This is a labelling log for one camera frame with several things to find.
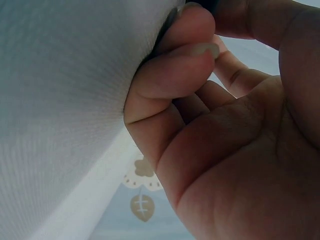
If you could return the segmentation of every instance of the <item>hand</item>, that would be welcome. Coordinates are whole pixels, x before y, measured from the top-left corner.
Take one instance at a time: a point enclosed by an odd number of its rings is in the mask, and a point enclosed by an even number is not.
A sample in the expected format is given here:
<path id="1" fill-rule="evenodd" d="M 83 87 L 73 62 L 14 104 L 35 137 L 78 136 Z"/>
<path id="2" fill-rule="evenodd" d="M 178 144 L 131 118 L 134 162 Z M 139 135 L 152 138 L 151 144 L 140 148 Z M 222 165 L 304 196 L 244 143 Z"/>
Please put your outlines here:
<path id="1" fill-rule="evenodd" d="M 318 239 L 319 146 L 280 77 L 248 69 L 214 33 L 207 11 L 183 9 L 134 77 L 127 129 L 197 239 Z M 213 70 L 231 94 L 207 81 Z"/>

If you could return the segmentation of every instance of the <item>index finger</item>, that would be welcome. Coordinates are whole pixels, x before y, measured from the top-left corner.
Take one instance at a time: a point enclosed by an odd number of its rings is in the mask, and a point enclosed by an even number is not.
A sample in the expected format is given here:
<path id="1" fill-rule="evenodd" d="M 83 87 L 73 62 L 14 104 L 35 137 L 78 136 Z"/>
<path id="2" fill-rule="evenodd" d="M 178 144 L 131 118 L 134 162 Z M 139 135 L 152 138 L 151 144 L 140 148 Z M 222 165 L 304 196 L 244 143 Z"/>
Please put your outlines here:
<path id="1" fill-rule="evenodd" d="M 211 43 L 214 31 L 215 22 L 208 11 L 197 6 L 183 9 L 159 43 L 157 52 L 176 50 L 147 62 L 132 81 L 124 122 L 154 168 L 185 125 L 172 99 L 194 93 L 214 68 L 213 57 L 218 51 Z"/>

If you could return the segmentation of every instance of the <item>palm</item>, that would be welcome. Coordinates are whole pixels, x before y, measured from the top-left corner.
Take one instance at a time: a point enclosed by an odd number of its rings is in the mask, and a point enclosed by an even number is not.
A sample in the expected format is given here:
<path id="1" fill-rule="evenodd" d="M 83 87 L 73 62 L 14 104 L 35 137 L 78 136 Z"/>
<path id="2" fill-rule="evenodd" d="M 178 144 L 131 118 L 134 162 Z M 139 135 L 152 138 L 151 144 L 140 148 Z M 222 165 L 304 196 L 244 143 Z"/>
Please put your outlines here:
<path id="1" fill-rule="evenodd" d="M 215 126 L 211 130 L 223 145 L 219 141 L 213 146 L 207 141 L 189 142 L 190 148 L 207 145 L 212 152 L 213 164 L 203 166 L 203 173 L 177 205 L 178 215 L 189 219 L 185 224 L 198 238 L 293 240 L 315 235 L 313 218 L 305 225 L 300 223 L 310 214 L 315 218 L 319 214 L 309 211 L 319 200 L 319 154 L 290 116 L 279 81 L 266 79 L 250 96 L 210 113 L 212 121 L 207 124 Z M 196 129 L 194 125 L 187 131 Z M 305 235 L 306 226 L 309 235 Z"/>

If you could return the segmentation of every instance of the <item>white fabric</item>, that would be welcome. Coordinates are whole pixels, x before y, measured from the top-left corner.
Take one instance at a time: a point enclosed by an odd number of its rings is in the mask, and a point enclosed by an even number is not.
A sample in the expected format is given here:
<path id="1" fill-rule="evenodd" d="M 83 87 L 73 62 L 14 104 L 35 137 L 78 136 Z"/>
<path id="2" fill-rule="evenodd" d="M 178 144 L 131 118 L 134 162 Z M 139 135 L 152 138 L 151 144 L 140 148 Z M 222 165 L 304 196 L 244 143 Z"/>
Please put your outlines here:
<path id="1" fill-rule="evenodd" d="M 116 139 L 131 79 L 181 2 L 0 1 L 0 240 L 88 238 L 136 151 Z"/>

